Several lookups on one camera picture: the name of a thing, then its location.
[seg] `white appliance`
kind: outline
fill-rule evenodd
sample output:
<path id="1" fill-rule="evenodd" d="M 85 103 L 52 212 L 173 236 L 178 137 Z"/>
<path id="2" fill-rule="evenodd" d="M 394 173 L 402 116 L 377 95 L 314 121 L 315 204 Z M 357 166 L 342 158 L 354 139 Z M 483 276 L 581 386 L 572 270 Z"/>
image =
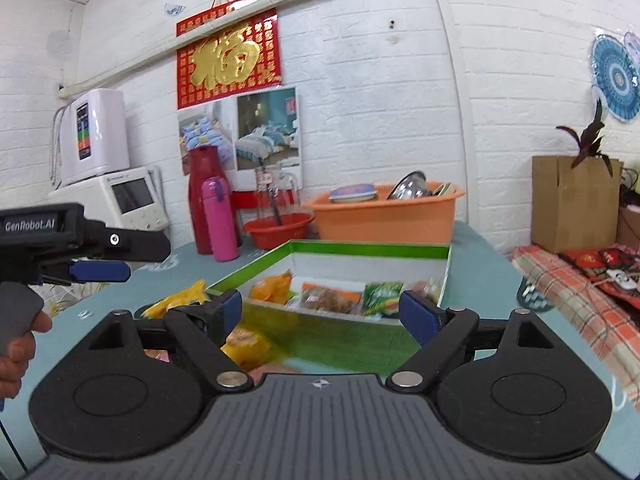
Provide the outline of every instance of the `white appliance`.
<path id="1" fill-rule="evenodd" d="M 62 120 L 56 123 L 62 111 Z M 56 181 L 58 150 L 62 186 L 126 170 L 130 163 L 122 92 L 97 88 L 60 108 L 54 116 L 51 143 L 52 183 Z"/>
<path id="2" fill-rule="evenodd" d="M 61 187 L 49 193 L 49 202 L 81 203 L 86 218 L 107 227 L 159 231 L 169 225 L 159 182 L 156 168 L 133 168 Z"/>

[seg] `finger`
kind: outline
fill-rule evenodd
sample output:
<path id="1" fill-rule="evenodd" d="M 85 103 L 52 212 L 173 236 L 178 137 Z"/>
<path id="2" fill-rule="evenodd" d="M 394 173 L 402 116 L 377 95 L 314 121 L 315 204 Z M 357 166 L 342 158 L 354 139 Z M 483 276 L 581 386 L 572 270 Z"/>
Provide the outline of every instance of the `finger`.
<path id="1" fill-rule="evenodd" d="M 11 361 L 28 361 L 36 355 L 36 339 L 31 332 L 14 339 L 9 343 L 9 357 Z"/>
<path id="2" fill-rule="evenodd" d="M 21 377 L 24 377 L 28 366 L 28 361 L 20 361 L 19 363 L 14 363 L 13 361 L 11 361 L 11 359 L 2 357 L 0 358 L 0 380 L 17 381 Z"/>
<path id="3" fill-rule="evenodd" d="M 22 381 L 0 381 L 0 399 L 15 399 L 22 387 Z"/>
<path id="4" fill-rule="evenodd" d="M 53 323 L 51 322 L 51 318 L 44 312 L 41 312 L 36 316 L 36 319 L 33 321 L 31 330 L 44 333 L 51 330 L 52 326 L 53 326 Z"/>

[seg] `plaid blanket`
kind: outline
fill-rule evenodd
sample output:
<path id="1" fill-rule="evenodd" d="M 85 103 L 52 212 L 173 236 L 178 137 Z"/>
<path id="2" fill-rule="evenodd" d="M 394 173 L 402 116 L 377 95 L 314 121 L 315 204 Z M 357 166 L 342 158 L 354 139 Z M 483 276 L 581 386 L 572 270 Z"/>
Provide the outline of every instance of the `plaid blanket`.
<path id="1" fill-rule="evenodd" d="M 516 248 L 513 266 L 555 304 L 640 412 L 640 311 L 619 306 L 570 264 L 540 247 Z"/>

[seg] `green snack package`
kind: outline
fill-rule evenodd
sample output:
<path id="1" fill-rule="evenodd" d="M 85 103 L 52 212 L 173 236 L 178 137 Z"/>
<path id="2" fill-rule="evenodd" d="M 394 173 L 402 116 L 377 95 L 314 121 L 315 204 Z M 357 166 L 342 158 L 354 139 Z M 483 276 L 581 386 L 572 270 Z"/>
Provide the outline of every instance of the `green snack package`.
<path id="1" fill-rule="evenodd" d="M 387 317 L 397 317 L 402 286 L 402 282 L 367 283 L 362 295 L 364 316 L 382 314 Z"/>

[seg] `red plastic bowl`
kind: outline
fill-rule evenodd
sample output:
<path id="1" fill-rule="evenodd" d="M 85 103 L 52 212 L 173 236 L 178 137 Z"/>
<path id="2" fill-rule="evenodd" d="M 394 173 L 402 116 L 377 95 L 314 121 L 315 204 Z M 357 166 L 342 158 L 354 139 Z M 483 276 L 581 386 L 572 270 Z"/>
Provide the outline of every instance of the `red plastic bowl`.
<path id="1" fill-rule="evenodd" d="M 274 249 L 289 240 L 303 240 L 313 219 L 314 216 L 308 213 L 292 213 L 282 216 L 283 225 L 276 225 L 273 216 L 258 218 L 244 224 L 244 230 L 254 239 L 258 249 Z"/>

